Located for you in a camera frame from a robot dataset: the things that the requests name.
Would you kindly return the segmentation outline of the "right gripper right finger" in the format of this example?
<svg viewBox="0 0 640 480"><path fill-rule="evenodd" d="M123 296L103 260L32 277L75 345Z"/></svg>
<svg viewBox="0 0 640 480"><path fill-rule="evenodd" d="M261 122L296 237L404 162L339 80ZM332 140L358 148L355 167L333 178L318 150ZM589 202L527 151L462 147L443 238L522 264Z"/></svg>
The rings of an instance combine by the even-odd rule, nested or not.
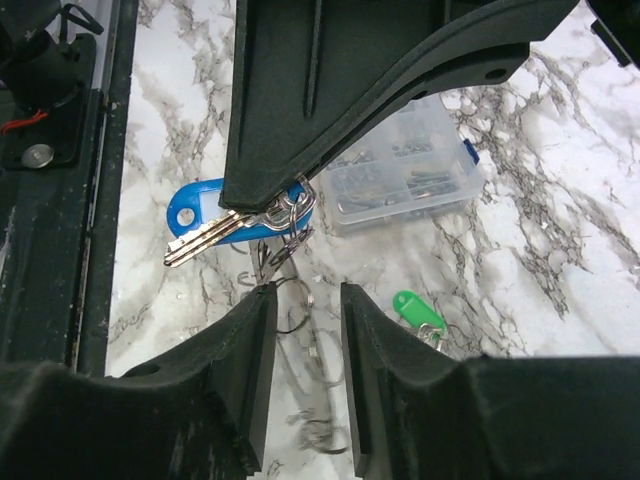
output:
<svg viewBox="0 0 640 480"><path fill-rule="evenodd" d="M362 479L635 479L635 357L457 361L341 287L354 470Z"/></svg>

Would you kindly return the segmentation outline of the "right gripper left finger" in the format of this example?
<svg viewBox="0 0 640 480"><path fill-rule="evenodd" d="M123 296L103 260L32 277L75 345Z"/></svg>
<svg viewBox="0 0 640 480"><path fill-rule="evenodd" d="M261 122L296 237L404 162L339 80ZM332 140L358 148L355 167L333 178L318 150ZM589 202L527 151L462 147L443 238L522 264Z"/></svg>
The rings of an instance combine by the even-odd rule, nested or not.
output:
<svg viewBox="0 0 640 480"><path fill-rule="evenodd" d="M278 296L223 318L119 378L50 361L1 367L5 479L244 479L266 446Z"/></svg>

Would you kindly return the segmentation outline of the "blue key tag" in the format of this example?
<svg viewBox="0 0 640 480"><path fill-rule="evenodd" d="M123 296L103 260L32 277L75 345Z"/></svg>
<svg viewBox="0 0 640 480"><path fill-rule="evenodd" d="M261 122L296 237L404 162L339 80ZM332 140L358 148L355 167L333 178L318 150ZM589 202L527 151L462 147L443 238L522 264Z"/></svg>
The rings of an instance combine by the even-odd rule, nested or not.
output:
<svg viewBox="0 0 640 480"><path fill-rule="evenodd" d="M179 189L166 210L166 223L174 239L167 244L164 265L175 268L208 249L225 244L285 239L289 253L312 233L310 219L316 192L302 179L279 194L267 209L242 213L224 209L219 199L222 178L190 183Z"/></svg>

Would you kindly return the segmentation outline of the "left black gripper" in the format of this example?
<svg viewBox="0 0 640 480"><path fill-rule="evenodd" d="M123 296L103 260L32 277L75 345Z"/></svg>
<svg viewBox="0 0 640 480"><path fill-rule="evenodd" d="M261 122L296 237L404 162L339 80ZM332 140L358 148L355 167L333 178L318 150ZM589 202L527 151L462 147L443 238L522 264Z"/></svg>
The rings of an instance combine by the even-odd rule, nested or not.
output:
<svg viewBox="0 0 640 480"><path fill-rule="evenodd" d="M621 67L639 67L639 0L587 0L596 16L592 31Z"/></svg>

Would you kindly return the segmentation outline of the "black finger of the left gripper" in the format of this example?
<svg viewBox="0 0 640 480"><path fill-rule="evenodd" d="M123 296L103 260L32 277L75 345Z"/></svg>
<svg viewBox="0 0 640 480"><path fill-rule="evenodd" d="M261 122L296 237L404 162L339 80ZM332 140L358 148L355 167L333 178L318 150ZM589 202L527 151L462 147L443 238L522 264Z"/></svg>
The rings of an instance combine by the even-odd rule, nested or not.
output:
<svg viewBox="0 0 640 480"><path fill-rule="evenodd" d="M311 180L316 177L347 147L353 145L390 115L404 108L410 101L459 88L504 83L523 65L529 55L529 43L515 43L472 52L441 64L410 82L389 100L383 102L368 117L361 120L354 129L343 134L320 157L319 163L305 174L305 178Z"/></svg>
<svg viewBox="0 0 640 480"><path fill-rule="evenodd" d="M240 1L220 203L262 210L410 82L546 39L571 1Z"/></svg>

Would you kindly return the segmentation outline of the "green key tag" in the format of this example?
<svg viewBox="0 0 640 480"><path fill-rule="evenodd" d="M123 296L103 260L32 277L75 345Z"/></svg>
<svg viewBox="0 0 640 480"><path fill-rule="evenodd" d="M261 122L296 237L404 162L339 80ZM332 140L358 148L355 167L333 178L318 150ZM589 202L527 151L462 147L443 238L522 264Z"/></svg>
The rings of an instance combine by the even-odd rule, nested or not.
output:
<svg viewBox="0 0 640 480"><path fill-rule="evenodd" d="M394 295L392 305L422 342L437 351L442 350L447 323L419 295L410 290L399 291Z"/></svg>

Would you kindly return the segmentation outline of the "large metal key ring disc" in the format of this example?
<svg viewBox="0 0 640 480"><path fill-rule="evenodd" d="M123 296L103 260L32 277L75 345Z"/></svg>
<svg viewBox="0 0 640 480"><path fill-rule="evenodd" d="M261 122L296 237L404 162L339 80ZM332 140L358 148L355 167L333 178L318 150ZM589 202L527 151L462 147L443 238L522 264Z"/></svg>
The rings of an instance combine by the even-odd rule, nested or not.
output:
<svg viewBox="0 0 640 480"><path fill-rule="evenodd" d="M329 376L321 343L325 331L313 318L312 290L300 276L285 236L251 240L247 254L253 270L238 274L238 283L273 282L287 301L283 323L277 327L276 347L298 409L289 421L299 426L300 447L325 455L343 454L349 449L347 432L337 423L332 390L344 376Z"/></svg>

